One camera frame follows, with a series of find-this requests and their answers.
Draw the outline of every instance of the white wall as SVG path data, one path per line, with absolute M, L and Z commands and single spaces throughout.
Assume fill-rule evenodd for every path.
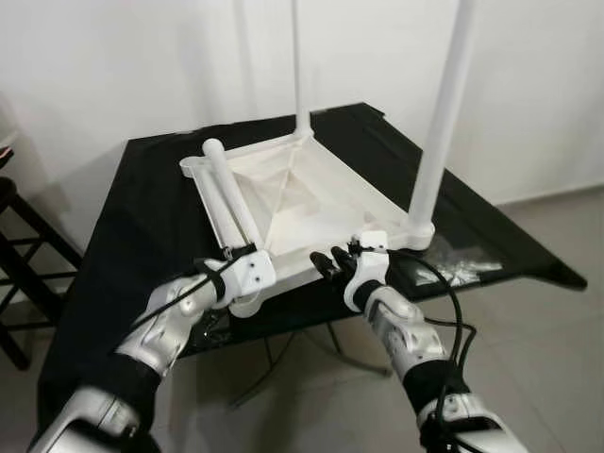
M 418 144 L 456 2 L 304 0 L 313 105 Z M 604 182 L 601 0 L 483 0 L 450 167 L 492 202 Z M 294 111 L 285 0 L 1 0 L 6 167 L 85 246 L 128 138 Z

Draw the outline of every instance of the white pole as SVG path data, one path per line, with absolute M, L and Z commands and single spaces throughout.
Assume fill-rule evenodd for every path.
M 413 187 L 409 207 L 411 234 L 425 235 L 432 230 L 432 212 L 443 179 L 446 157 L 451 146 L 470 67 L 478 1 L 460 0 L 458 5 L 443 80 Z
M 300 38 L 300 2 L 292 0 L 292 29 L 294 31 L 294 84 L 295 84 L 295 131 L 294 135 L 304 138 L 312 135 L 310 127 L 308 74 L 305 78 L 304 55 Z
M 260 250 L 264 247 L 263 240 L 260 237 L 254 217 L 243 199 L 242 191 L 237 185 L 235 176 L 228 166 L 223 144 L 216 139 L 207 139 L 204 141 L 202 149 L 204 150 L 204 155 L 210 158 L 212 168 L 218 179 L 218 184 L 225 195 L 226 202 L 230 206 L 245 236 L 247 236 L 247 240 L 254 243 L 258 250 Z

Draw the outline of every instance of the black fabric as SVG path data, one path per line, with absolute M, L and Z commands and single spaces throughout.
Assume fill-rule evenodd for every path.
M 448 361 L 425 361 L 415 365 L 403 378 L 403 387 L 413 406 L 419 413 L 427 403 L 439 397 L 449 373 Z M 470 389 L 463 381 L 459 368 L 448 380 L 447 394 L 467 394 Z
M 379 111 L 358 104 L 324 110 L 311 119 L 320 143 L 397 205 L 409 206 L 421 151 Z M 107 357 L 144 311 L 156 286 L 190 269 L 196 258 L 223 258 L 196 188 L 183 177 L 178 162 L 201 154 L 201 144 L 208 138 L 218 138 L 230 149 L 293 130 L 294 118 L 289 116 L 128 142 L 42 369 L 42 427 L 82 377 Z M 453 246 L 478 247 L 502 262 L 501 271 L 481 275 L 481 284 L 524 275 L 574 287 L 585 285 L 581 277 L 448 172 L 434 222 Z M 550 269 L 555 269 L 554 277 Z M 403 290 L 409 300 L 444 292 L 438 284 L 416 286 L 402 264 L 389 272 L 387 281 Z M 250 319 L 230 318 L 228 328 L 216 336 L 195 328 L 185 354 L 352 314 L 342 295 L 318 280 L 265 302 Z

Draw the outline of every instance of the white 3d printed frame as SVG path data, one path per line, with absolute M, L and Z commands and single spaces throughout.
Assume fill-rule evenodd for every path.
M 264 300 L 320 278 L 311 251 L 328 253 L 369 229 L 388 233 L 389 246 L 423 250 L 434 235 L 432 212 L 445 170 L 470 64 L 478 0 L 460 0 L 443 80 L 420 163 L 409 213 L 376 190 L 313 138 L 309 78 L 300 33 L 301 0 L 292 0 L 295 131 L 225 152 L 216 139 L 205 157 L 180 162 L 199 191 L 221 247 L 254 243 L 269 252 L 275 286 L 229 306 L 253 315 Z

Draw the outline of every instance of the white plastic frame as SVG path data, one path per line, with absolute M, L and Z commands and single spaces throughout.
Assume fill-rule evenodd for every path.
M 345 187 L 365 208 L 376 210 L 376 218 L 379 220 L 386 218 L 390 226 L 396 225 L 394 229 L 384 225 L 372 228 L 387 231 L 390 247 L 414 250 L 428 248 L 434 235 L 434 225 L 431 223 L 432 212 L 445 170 L 445 161 L 469 69 L 477 3 L 478 0 L 460 0 L 458 6 L 443 80 L 425 152 L 413 188 L 410 211 L 407 214 L 313 138 L 307 86 L 309 78 L 305 74 L 307 65 L 300 29 L 302 1 L 292 0 L 296 101 L 294 132 L 272 140 L 231 149 L 228 153 L 225 153 L 224 147 L 218 140 L 210 139 L 203 146 L 205 157 L 189 157 L 180 162 L 183 175 L 191 177 L 195 182 L 218 243 L 222 247 L 238 247 L 246 243 L 255 243 L 257 248 L 270 247 L 270 244 L 264 243 L 265 240 L 269 242 L 268 238 L 263 238 L 259 233 L 259 219 L 255 219 L 251 207 L 243 197 L 233 175 L 233 166 L 251 156 L 274 152 L 284 153 L 280 155 L 281 157 L 287 153 L 290 168 L 293 168 L 296 159 L 304 157 L 304 159 L 312 158 L 320 163 L 320 167 L 329 169 L 330 179 L 335 181 L 334 189 Z M 325 178 L 319 176 L 308 176 L 308 178 L 310 180 L 305 182 L 316 184 L 317 188 L 325 181 Z M 286 183 L 286 180 L 281 181 L 282 191 Z M 344 243 L 355 233 L 358 231 L 347 231 L 339 241 L 331 239 L 330 243 L 323 244 L 324 249 L 321 251 L 327 252 L 331 245 L 337 242 Z M 273 256 L 277 284 L 260 294 L 237 300 L 229 306 L 231 312 L 240 317 L 251 316 L 267 298 L 319 278 L 320 275 L 314 270 L 308 258 L 309 253 L 308 249 L 301 247 L 300 250 L 285 253 L 283 256 Z

